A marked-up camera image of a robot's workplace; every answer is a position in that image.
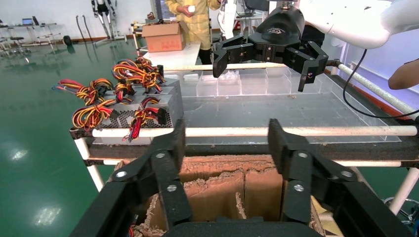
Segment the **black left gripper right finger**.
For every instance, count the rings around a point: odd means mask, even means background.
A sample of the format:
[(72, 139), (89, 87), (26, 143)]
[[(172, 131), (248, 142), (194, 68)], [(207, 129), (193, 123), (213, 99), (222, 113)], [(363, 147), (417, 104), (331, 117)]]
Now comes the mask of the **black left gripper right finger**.
[(270, 119), (268, 148), (287, 185), (281, 219), (309, 223), (312, 198), (346, 237), (409, 237), (411, 232), (348, 167), (318, 154), (303, 136), (285, 132)]

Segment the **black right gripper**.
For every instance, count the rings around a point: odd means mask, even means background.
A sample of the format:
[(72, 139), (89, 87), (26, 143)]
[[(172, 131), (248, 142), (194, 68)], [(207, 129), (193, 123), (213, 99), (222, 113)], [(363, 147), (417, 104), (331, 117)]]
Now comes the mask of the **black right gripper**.
[(247, 39), (238, 35), (217, 44), (213, 76), (220, 77), (228, 64), (249, 60), (283, 63), (300, 73), (297, 90), (302, 92), (306, 84), (314, 83), (315, 77), (324, 72), (329, 58), (314, 41), (308, 41), (299, 50), (304, 25), (300, 9), (276, 8)]

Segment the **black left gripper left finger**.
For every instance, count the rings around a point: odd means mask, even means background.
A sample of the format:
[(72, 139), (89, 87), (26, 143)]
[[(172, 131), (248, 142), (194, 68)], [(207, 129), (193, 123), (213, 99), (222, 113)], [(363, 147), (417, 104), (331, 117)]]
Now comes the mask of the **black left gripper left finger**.
[(115, 171), (82, 216), (72, 237), (125, 237), (138, 217), (144, 221), (147, 200), (158, 194), (166, 217), (166, 237), (181, 237), (175, 227), (192, 219), (192, 209), (180, 181), (185, 155), (185, 122), (171, 133), (155, 137), (141, 157)]

